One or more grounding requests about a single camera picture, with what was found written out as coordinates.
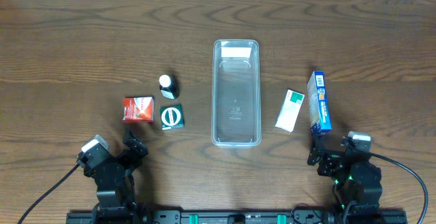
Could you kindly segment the red orange box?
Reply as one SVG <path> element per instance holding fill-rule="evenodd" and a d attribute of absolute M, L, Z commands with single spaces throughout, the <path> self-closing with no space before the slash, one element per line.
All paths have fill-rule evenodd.
<path fill-rule="evenodd" d="M 153 97 L 126 97 L 123 99 L 124 123 L 150 123 L 154 121 Z"/>

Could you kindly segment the blue tall box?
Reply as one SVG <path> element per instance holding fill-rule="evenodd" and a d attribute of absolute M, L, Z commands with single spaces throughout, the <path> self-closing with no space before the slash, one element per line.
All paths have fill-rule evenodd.
<path fill-rule="evenodd" d="M 332 125 L 323 71 L 314 71 L 307 83 L 311 133 L 324 135 Z"/>

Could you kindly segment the white green medicine box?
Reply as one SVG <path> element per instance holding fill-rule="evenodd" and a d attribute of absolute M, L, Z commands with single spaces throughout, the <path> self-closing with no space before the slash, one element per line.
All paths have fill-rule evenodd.
<path fill-rule="evenodd" d="M 305 95 L 288 89 L 283 100 L 275 127 L 293 132 Z"/>

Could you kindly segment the dark bottle white cap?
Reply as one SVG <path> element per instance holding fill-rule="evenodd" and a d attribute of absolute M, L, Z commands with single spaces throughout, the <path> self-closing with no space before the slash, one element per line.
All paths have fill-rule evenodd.
<path fill-rule="evenodd" d="M 159 88 L 161 94 L 168 99 L 177 99 L 179 96 L 179 88 L 174 76 L 162 75 L 159 77 Z"/>

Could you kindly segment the clear plastic container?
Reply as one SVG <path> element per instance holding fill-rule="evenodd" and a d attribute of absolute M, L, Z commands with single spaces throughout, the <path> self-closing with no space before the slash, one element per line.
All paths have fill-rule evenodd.
<path fill-rule="evenodd" d="M 211 138 L 220 148 L 262 141 L 260 47 L 253 39 L 214 43 Z"/>

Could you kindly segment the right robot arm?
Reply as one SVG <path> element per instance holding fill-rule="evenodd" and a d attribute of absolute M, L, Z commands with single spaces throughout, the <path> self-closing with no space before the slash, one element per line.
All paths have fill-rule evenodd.
<path fill-rule="evenodd" d="M 382 195 L 381 170 L 369 162 L 372 138 L 351 131 L 342 139 L 345 151 L 329 150 L 322 136 L 314 133 L 307 159 L 308 165 L 318 165 L 317 173 L 334 182 L 332 192 L 337 201 L 334 223 L 352 223 L 353 217 L 364 220 L 376 216 Z"/>

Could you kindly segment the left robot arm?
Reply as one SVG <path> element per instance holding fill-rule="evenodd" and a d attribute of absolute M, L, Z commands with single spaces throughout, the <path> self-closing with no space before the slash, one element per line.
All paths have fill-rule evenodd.
<path fill-rule="evenodd" d="M 127 147 L 114 156 L 102 144 L 95 145 L 88 156 L 90 177 L 97 185 L 98 205 L 93 209 L 93 223 L 147 223 L 146 208 L 136 201 L 133 172 L 148 155 L 147 147 L 125 130 L 123 144 Z"/>

